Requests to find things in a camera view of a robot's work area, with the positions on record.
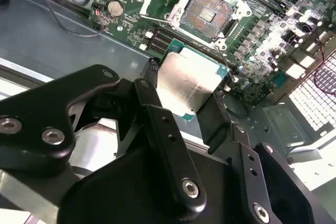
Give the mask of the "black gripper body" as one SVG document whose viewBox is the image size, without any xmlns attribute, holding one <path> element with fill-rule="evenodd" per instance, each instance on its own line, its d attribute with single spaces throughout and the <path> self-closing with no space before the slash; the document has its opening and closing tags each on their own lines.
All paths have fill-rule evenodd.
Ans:
<svg viewBox="0 0 336 224">
<path fill-rule="evenodd" d="M 135 88 L 139 131 L 112 163 L 74 184 L 58 223 L 245 223 L 231 165 L 189 151 L 153 88 Z"/>
</svg>

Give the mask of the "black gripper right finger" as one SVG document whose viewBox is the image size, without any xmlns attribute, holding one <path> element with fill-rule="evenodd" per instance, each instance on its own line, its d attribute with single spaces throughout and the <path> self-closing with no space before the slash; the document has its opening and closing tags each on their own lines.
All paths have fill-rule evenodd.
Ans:
<svg viewBox="0 0 336 224">
<path fill-rule="evenodd" d="M 202 139 L 218 163 L 199 171 L 207 206 L 226 223 L 314 223 L 315 197 L 274 147 L 251 147 L 247 132 L 233 123 L 214 91 L 198 110 Z"/>
</svg>

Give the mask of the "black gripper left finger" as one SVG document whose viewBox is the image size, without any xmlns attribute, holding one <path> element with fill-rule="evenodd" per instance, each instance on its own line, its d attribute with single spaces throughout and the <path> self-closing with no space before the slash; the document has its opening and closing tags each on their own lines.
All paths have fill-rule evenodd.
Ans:
<svg viewBox="0 0 336 224">
<path fill-rule="evenodd" d="M 42 220 L 57 220 L 62 201 L 85 178 L 69 164 L 77 124 L 95 116 L 115 119 L 124 155 L 139 131 L 135 88 L 155 89 L 145 79 L 129 82 L 94 65 L 3 100 L 1 196 Z"/>
</svg>

